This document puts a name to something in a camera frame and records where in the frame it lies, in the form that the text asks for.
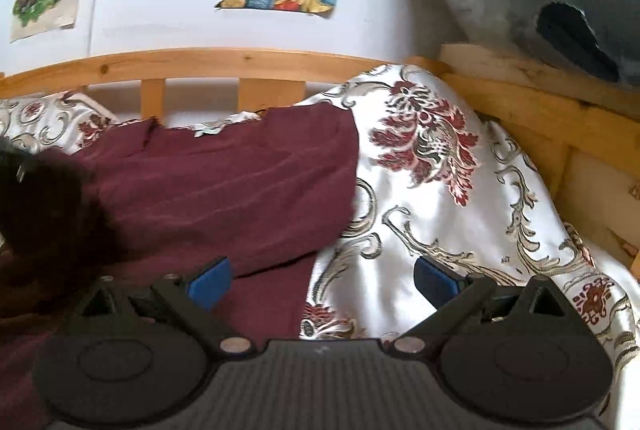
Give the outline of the maroon long-sleeve shirt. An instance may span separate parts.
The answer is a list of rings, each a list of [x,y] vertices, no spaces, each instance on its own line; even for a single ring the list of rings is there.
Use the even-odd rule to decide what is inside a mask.
[[[125,254],[106,268],[37,269],[1,236],[6,429],[48,423],[32,384],[36,354],[103,276],[143,287],[226,257],[232,284],[215,314],[256,342],[296,338],[314,256],[354,214],[359,134],[352,112],[320,102],[214,135],[129,123],[66,156],[91,173]]]

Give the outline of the white floral satin bedspread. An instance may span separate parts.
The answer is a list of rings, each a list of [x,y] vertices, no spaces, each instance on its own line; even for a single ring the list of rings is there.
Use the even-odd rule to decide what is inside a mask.
[[[400,64],[383,64],[292,107],[320,102],[355,119],[354,214],[314,256],[296,338],[397,339],[435,311],[413,283],[420,257],[502,286],[542,274],[605,348],[614,393],[638,396],[638,283],[561,219],[535,164],[501,125],[478,119],[431,73]],[[168,129],[214,135],[264,113]],[[1,104],[2,138],[30,153],[71,155],[112,127],[148,120],[119,123],[82,94]]]

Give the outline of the wooden bed frame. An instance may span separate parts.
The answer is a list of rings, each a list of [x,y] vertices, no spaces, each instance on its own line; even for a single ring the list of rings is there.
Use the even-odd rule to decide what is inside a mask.
[[[639,96],[470,44],[412,57],[481,115],[498,120],[533,159],[563,219],[639,271]],[[121,52],[2,76],[14,97],[139,81],[142,117],[164,114],[170,78],[235,78],[240,110],[294,104],[308,82],[338,84],[374,59],[254,48]]]

